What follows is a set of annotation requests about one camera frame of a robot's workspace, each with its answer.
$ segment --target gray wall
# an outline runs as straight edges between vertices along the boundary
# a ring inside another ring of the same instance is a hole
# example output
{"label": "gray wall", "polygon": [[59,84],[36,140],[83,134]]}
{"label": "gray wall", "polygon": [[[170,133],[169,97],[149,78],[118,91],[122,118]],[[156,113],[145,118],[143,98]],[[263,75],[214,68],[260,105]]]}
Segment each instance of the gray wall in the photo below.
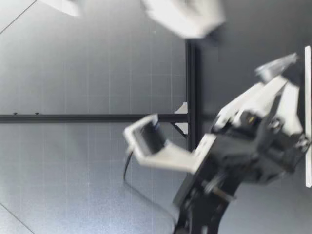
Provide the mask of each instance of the gray wall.
{"label": "gray wall", "polygon": [[[30,2],[0,1],[0,28]],[[138,0],[88,0],[80,19],[38,2],[0,37],[1,114],[172,113],[184,100],[184,40]],[[127,125],[0,125],[0,201],[37,234],[169,233],[122,185]],[[184,178],[135,161],[128,176],[166,205]],[[0,233],[29,234],[4,209]]]}

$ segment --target vertical black beam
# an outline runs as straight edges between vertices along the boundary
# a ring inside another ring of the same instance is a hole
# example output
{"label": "vertical black beam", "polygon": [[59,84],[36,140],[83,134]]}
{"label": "vertical black beam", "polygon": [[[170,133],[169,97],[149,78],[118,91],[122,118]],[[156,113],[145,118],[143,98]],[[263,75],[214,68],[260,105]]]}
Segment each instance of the vertical black beam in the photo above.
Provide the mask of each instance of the vertical black beam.
{"label": "vertical black beam", "polygon": [[196,48],[191,40],[186,40],[186,87],[188,107],[188,138],[187,149],[192,151],[198,142],[197,123],[197,77],[196,77]]}

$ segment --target white panel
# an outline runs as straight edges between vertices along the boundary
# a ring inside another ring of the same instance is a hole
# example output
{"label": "white panel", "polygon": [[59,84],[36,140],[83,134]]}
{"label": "white panel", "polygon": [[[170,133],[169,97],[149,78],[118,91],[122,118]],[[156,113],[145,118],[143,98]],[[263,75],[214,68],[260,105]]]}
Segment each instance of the white panel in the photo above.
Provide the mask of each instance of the white panel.
{"label": "white panel", "polygon": [[[305,48],[305,109],[306,109],[306,135],[311,137],[311,47]],[[311,146],[306,154],[306,186],[312,187],[312,157]]]}

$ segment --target white bracket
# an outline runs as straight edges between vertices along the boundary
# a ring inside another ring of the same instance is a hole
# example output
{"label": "white bracket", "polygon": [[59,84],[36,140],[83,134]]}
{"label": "white bracket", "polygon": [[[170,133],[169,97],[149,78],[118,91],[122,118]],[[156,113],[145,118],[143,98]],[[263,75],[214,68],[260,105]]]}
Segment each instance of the white bracket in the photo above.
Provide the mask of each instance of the white bracket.
{"label": "white bracket", "polygon": [[[175,111],[175,114],[187,114],[187,102],[184,102],[182,106]],[[188,134],[188,123],[175,123],[175,126],[181,129],[185,135]]]}

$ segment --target black cable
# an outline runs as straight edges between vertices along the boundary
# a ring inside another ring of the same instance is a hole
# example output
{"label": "black cable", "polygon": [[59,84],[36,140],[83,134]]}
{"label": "black cable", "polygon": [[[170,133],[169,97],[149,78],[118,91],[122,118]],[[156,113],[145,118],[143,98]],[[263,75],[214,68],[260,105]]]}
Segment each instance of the black cable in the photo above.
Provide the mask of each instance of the black cable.
{"label": "black cable", "polygon": [[164,213],[166,216],[168,216],[171,220],[172,220],[172,223],[173,223],[173,230],[175,229],[176,227],[176,219],[175,217],[168,211],[166,210],[165,208],[163,208],[162,206],[160,206],[159,204],[153,202],[151,199],[149,199],[147,196],[145,196],[143,193],[141,193],[137,188],[135,188],[133,185],[131,185],[128,181],[127,181],[127,171],[128,171],[128,167],[129,167],[129,164],[130,164],[130,161],[131,161],[131,158],[133,156],[133,151],[131,151],[127,157],[127,160],[126,160],[126,164],[125,164],[125,167],[124,167],[124,170],[123,170],[123,183],[124,185],[130,189],[130,191],[133,193],[135,192],[135,194],[141,198],[142,200],[144,200],[146,203],[148,203],[149,205],[152,205],[154,206],[155,208],[157,208],[160,212]]}
{"label": "black cable", "polygon": [[20,222],[25,228],[28,229],[28,231],[30,231],[32,234],[36,234],[33,230],[31,230],[25,223],[23,223],[12,211],[10,211],[8,208],[6,208],[5,205],[3,205],[0,202],[0,205],[8,212],[10,213],[11,216],[13,216],[18,222]]}

